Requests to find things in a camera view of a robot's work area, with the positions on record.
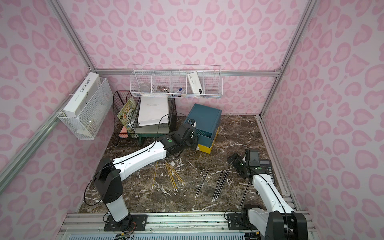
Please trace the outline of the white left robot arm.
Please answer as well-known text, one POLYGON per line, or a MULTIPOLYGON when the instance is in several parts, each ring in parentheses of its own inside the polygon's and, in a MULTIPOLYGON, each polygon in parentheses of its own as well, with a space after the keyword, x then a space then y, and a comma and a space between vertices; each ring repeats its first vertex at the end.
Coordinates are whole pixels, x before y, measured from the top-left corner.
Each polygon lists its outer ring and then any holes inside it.
POLYGON ((131 220, 131 213, 123 198, 123 181, 153 162, 180 154, 185 149, 196 150, 198 148, 196 125, 195 121, 189 120, 177 131, 160 136, 143 149, 113 160, 104 158, 99 162, 93 184, 116 223, 131 220))

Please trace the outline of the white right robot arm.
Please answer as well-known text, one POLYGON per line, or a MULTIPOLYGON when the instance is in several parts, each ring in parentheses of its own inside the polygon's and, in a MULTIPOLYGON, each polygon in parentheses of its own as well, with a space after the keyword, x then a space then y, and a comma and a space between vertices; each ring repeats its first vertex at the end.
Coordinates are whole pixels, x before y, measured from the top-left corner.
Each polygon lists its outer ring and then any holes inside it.
POLYGON ((244 205, 241 213, 225 213, 230 230, 256 231, 261 240, 307 240, 308 223, 303 213, 295 211, 275 186, 272 161, 259 158, 259 152, 245 149, 245 155, 228 157, 243 179, 249 180, 263 201, 263 206, 244 205))

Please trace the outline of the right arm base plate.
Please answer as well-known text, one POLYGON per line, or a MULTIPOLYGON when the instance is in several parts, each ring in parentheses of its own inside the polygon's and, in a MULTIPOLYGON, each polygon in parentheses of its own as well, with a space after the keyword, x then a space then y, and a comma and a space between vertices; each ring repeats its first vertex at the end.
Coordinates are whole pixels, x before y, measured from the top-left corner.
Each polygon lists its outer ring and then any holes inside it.
POLYGON ((228 223, 228 228, 234 230, 256 230, 257 228, 243 220, 243 216, 238 213, 226 213, 225 219, 228 223))

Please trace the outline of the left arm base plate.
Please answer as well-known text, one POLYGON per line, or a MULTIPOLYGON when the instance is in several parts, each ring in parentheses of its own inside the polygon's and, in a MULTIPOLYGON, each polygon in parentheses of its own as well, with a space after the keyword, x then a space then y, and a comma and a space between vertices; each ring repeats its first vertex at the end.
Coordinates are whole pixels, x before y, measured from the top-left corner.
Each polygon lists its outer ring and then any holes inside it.
POLYGON ((104 232, 142 232, 147 225, 148 215, 128 215, 120 222, 116 222, 111 215, 105 220, 104 232))

